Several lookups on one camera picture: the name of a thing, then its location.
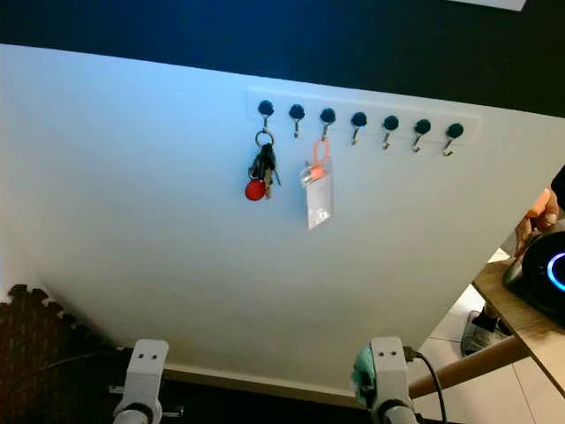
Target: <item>shoe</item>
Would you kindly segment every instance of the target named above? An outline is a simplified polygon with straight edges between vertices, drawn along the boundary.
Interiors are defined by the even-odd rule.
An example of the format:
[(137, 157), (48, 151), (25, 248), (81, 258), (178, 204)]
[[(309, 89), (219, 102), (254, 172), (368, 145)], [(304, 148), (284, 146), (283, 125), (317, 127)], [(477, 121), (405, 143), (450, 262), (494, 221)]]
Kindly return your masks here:
[(499, 329), (495, 328), (494, 331), (490, 331), (474, 324), (473, 320), (479, 314), (479, 311), (470, 311), (467, 317), (467, 325), (465, 325), (463, 339), (461, 340), (461, 354), (463, 356), (469, 356), (507, 337)]

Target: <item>hand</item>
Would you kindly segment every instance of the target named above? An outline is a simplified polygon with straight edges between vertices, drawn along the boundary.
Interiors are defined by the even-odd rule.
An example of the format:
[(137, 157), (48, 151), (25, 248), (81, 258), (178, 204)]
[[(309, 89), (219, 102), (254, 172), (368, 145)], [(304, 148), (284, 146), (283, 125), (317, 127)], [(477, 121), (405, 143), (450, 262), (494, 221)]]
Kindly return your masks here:
[(557, 223), (559, 205), (557, 196), (551, 188), (546, 188), (531, 205), (530, 210), (516, 227), (516, 251), (514, 256), (523, 253), (526, 242), (535, 229), (545, 231)]

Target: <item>white tile floor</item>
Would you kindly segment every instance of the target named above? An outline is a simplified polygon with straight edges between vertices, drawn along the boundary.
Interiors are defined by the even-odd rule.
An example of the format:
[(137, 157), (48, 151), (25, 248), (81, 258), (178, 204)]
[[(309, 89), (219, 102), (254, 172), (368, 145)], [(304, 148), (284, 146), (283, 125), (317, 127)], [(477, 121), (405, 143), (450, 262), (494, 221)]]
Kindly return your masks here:
[[(490, 261), (508, 256), (499, 249)], [(471, 286), (421, 348), (432, 364), (444, 367), (461, 359), (460, 342), (468, 313), (480, 310), (484, 300)], [(421, 361), (409, 366), (411, 381), (427, 372)], [(448, 420), (462, 424), (558, 424), (565, 422), (565, 398), (528, 358), (463, 384), (444, 390)], [(438, 420), (437, 395), (415, 401), (425, 418)]]

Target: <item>wooden table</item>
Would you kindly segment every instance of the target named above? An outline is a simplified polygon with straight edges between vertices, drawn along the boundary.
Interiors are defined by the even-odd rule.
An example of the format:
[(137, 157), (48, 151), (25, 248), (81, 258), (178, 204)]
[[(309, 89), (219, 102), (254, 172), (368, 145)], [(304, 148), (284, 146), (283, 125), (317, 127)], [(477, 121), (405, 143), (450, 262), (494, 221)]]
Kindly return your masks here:
[[(446, 389), (531, 356), (565, 397), (565, 329), (502, 286), (502, 275), (511, 262), (487, 264), (473, 285), (514, 336), (438, 370), (441, 386)], [(434, 391), (429, 376), (410, 386), (411, 398)]]

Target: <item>red fob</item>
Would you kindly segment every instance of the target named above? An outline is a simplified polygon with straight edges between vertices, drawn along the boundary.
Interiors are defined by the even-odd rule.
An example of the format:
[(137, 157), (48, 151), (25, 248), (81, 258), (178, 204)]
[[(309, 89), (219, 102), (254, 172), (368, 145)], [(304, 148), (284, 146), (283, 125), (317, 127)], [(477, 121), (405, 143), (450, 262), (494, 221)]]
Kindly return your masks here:
[(266, 186), (263, 181), (252, 179), (245, 188), (245, 197), (250, 201), (260, 201), (265, 195)]

